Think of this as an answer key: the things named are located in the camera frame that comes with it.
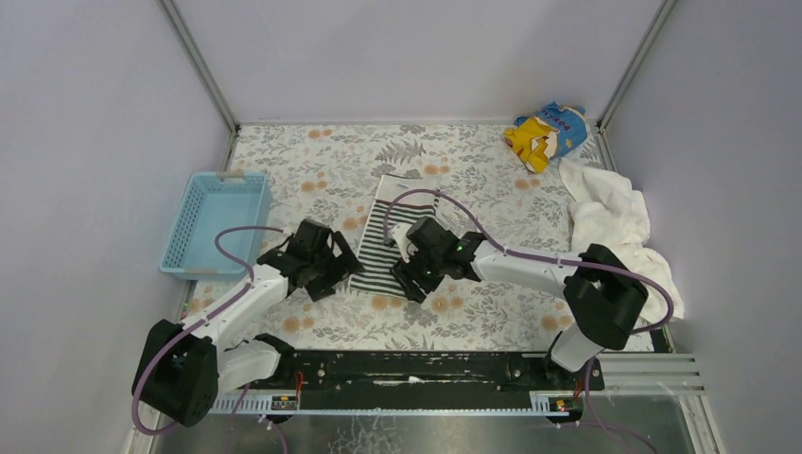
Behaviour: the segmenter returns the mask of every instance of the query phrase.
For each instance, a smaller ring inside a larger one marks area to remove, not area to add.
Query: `light blue basket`
[[[231,227],[265,225],[271,200],[267,177],[262,173],[196,173],[183,194],[181,213],[160,269],[186,280],[241,279],[245,269],[218,251],[215,236]],[[220,245],[253,264],[264,234],[234,232],[224,236]]]

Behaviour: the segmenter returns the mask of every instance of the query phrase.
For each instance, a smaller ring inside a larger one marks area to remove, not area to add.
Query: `striped cloth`
[[[390,202],[398,195],[416,188],[437,188],[436,179],[407,179],[384,175],[376,191],[371,213],[362,239],[359,241],[357,257],[365,271],[351,276],[350,289],[380,295],[406,298],[404,290],[390,274],[390,269],[401,258],[398,247],[384,245],[382,224]],[[432,194],[413,194],[396,204],[390,212],[390,228],[398,222],[414,224],[419,218],[433,217],[437,212],[437,198]]]

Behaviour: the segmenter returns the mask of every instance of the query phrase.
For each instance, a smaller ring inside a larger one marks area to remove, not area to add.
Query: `white towel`
[[[574,221],[571,250],[585,251],[590,243],[610,249],[630,271],[643,274],[662,286],[674,302],[674,317],[683,318],[685,304],[671,279],[671,267],[662,255],[644,248],[651,226],[643,193],[616,172],[581,166],[563,158],[560,177],[575,201],[568,205]],[[650,286],[640,316],[649,323],[665,317],[666,300]]]

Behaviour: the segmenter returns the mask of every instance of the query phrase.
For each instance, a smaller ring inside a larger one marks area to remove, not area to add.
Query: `white wall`
[[[0,6],[0,452],[119,452],[158,272],[226,148],[154,0]]]
[[[180,0],[244,122],[601,113],[660,0]]]
[[[610,131],[732,453],[798,452],[802,3],[679,2]]]

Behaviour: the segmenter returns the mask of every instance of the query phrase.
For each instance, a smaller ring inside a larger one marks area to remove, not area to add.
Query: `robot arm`
[[[551,264],[509,256],[475,232],[457,238],[434,218],[421,218],[414,225],[396,224],[391,235],[403,251],[392,274],[407,297],[418,303],[446,275],[477,282],[509,282],[565,299],[576,322],[554,340],[549,359],[569,373],[579,371],[604,349],[623,349],[646,303],[646,288],[634,279],[559,264],[581,260],[626,270],[610,250],[597,244],[580,254],[516,248],[554,256],[558,263]]]
[[[334,255],[334,244],[339,247],[340,255]],[[305,288],[309,297],[317,301],[333,294],[334,286],[350,274],[362,270],[340,232],[332,232],[309,219],[288,239],[284,251],[270,250],[256,263],[253,280],[246,277],[182,323],[162,320],[150,329],[131,387],[133,393],[146,367],[167,343],[180,334],[185,337],[159,358],[153,372],[144,377],[143,402],[183,426],[197,424],[211,409],[218,392],[227,393],[275,373],[282,353],[270,344],[248,340],[227,349],[248,323],[296,288]],[[203,324],[191,334],[183,333],[186,327],[200,322]]]

